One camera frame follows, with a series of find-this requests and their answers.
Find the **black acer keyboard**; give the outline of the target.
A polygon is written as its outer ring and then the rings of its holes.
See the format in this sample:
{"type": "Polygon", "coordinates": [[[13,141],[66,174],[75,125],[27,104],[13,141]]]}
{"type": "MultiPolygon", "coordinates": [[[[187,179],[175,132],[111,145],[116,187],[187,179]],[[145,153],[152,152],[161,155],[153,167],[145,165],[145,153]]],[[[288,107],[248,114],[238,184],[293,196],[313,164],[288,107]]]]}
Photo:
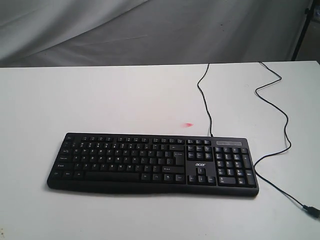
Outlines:
{"type": "Polygon", "coordinates": [[[259,193],[245,138],[67,133],[47,185],[107,194],[259,193]]]}

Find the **grey backdrop cloth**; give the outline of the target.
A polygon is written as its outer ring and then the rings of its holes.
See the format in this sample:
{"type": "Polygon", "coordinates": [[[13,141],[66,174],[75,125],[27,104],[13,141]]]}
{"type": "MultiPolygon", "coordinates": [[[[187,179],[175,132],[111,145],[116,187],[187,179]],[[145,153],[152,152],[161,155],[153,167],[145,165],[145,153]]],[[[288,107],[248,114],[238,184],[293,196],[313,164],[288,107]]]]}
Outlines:
{"type": "Polygon", "coordinates": [[[3,0],[2,67],[289,61],[311,0],[3,0]]]}

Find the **black usb plug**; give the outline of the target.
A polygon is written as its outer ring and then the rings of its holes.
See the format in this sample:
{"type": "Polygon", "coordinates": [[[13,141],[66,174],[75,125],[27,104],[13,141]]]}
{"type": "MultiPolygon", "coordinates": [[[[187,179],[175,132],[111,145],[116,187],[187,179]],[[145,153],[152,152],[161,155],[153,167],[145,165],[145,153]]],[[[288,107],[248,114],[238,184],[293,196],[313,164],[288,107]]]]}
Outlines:
{"type": "Polygon", "coordinates": [[[315,219],[319,219],[320,218],[320,210],[319,209],[317,209],[317,208],[315,208],[313,206],[307,206],[307,205],[303,205],[302,208],[305,210],[305,212],[309,216],[311,216],[311,217],[313,217],[315,219]]]}

